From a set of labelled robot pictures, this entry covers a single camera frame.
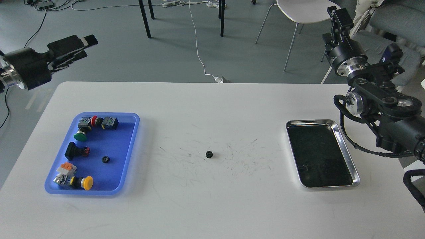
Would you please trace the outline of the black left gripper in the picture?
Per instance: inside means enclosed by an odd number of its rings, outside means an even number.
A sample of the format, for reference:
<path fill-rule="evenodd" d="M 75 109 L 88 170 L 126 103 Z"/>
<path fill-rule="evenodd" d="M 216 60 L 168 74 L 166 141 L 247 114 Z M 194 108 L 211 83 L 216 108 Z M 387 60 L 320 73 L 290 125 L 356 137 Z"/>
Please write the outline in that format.
<path fill-rule="evenodd" d="M 61 71 L 86 58 L 85 49 L 98 43 L 94 35 L 82 38 L 72 35 L 48 44 L 48 53 L 38 53 L 30 47 L 1 53 L 1 90 L 12 86 L 31 90 L 44 85 L 51 81 L 51 72 Z"/>

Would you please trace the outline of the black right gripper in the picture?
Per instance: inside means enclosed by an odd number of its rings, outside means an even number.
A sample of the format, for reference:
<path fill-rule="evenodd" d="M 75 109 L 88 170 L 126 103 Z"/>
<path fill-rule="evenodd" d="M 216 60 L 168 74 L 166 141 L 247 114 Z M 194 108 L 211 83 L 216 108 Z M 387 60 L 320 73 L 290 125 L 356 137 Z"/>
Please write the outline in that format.
<path fill-rule="evenodd" d="M 347 42 L 354 27 L 347 9 L 330 6 L 327 12 L 331 19 L 331 32 L 322 35 L 325 43 L 323 57 L 326 57 L 336 75 L 346 77 L 355 70 L 363 69 L 368 57 L 360 43 Z"/>

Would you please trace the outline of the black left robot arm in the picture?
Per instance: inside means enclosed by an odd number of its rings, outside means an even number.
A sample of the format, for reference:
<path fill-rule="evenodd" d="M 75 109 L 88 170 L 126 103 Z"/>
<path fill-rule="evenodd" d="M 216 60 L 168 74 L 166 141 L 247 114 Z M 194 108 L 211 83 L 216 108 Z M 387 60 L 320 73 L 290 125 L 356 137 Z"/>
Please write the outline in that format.
<path fill-rule="evenodd" d="M 54 73 L 87 57 L 85 50 L 97 44 L 94 35 L 72 35 L 48 44 L 44 53 L 30 47 L 1 53 L 1 93 L 12 86 L 31 90 L 50 82 Z"/>

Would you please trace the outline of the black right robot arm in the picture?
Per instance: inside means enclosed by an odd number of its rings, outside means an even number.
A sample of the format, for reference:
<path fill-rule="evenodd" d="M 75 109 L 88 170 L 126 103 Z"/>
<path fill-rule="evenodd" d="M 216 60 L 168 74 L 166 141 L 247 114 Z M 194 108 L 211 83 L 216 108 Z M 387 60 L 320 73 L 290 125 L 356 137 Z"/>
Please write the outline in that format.
<path fill-rule="evenodd" d="M 327 8 L 331 32 L 323 34 L 324 55 L 335 74 L 346 77 L 350 86 L 346 95 L 337 94 L 333 101 L 340 111 L 340 125 L 345 138 L 366 153 L 390 158 L 416 157 L 424 163 L 424 118 L 422 103 L 415 97 L 396 90 L 392 79 L 405 70 L 399 65 L 401 48 L 392 43 L 380 61 L 368 64 L 367 56 L 357 41 L 349 36 L 354 23 L 346 9 Z M 387 153 L 367 150 L 346 133 L 344 117 L 366 124 L 376 136 L 376 146 Z"/>

